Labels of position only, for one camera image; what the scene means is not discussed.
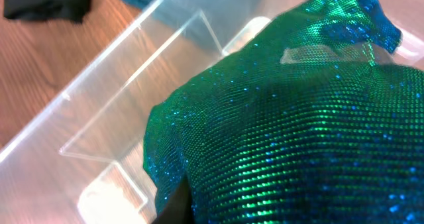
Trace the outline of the blue green sequin cloth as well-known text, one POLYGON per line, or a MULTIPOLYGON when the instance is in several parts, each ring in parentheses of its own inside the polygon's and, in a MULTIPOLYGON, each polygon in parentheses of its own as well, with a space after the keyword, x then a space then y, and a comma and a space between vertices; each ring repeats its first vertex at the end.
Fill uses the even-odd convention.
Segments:
POLYGON ((378 0, 308 0, 153 107, 159 215, 195 223, 422 223, 423 72, 378 0))

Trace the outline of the clear plastic storage container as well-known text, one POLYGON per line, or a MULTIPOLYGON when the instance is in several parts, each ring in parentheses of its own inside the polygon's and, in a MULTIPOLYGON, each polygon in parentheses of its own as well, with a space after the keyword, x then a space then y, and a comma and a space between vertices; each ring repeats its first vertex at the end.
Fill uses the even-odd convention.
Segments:
MULTIPOLYGON (((154 106, 308 0, 155 0, 1 153, 2 223, 152 223, 154 106)), ((378 0, 423 72, 423 0, 378 0)))

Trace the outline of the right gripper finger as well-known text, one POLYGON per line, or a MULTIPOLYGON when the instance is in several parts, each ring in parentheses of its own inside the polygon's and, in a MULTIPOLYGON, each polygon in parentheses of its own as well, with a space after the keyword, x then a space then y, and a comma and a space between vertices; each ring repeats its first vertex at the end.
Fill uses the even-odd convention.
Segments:
POLYGON ((191 203, 191 190, 185 176, 152 224, 194 224, 195 218, 191 203))

